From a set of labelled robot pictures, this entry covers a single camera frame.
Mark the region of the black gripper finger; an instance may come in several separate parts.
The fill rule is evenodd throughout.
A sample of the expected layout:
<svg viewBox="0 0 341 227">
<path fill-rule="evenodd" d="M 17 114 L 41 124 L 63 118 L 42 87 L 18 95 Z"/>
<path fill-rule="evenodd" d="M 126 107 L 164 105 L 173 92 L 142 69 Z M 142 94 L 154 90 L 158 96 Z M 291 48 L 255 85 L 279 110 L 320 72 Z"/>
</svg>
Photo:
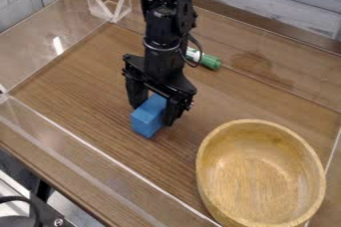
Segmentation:
<svg viewBox="0 0 341 227">
<path fill-rule="evenodd" d="M 172 126 L 174 121 L 181 117 L 182 115 L 182 103 L 177 99 L 169 99 L 168 100 L 168 107 L 165 111 L 165 125 Z"/>
<path fill-rule="evenodd" d="M 130 77 L 126 77 L 126 87 L 130 105 L 137 109 L 149 99 L 149 88 L 144 82 L 134 80 Z"/>
</svg>

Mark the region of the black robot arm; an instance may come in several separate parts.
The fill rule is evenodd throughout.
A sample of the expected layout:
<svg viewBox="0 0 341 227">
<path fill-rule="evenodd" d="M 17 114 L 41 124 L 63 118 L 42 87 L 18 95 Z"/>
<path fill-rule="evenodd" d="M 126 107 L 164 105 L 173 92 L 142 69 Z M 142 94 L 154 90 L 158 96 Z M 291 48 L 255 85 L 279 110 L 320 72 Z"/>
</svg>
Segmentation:
<svg viewBox="0 0 341 227">
<path fill-rule="evenodd" d="M 192 35 L 197 26 L 193 0 L 141 0 L 146 32 L 145 53 L 126 54 L 124 76 L 129 101 L 134 108 L 142 106 L 154 92 L 168 100 L 164 125 L 173 125 L 189 111 L 197 88 L 184 73 L 185 67 L 197 67 L 200 61 L 186 57 L 189 44 L 199 40 Z"/>
</svg>

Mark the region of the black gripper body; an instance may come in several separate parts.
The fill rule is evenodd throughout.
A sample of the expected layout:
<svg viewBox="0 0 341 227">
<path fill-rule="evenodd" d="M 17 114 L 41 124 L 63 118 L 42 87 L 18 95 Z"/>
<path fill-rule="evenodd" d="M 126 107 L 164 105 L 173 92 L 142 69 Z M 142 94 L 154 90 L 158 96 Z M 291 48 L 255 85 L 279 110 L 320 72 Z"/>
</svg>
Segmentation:
<svg viewBox="0 0 341 227">
<path fill-rule="evenodd" d="M 145 83 L 149 91 L 182 103 L 182 110 L 191 109 L 197 88 L 184 74 L 185 48 L 182 40 L 157 44 L 145 38 L 145 54 L 124 55 L 124 75 Z"/>
</svg>

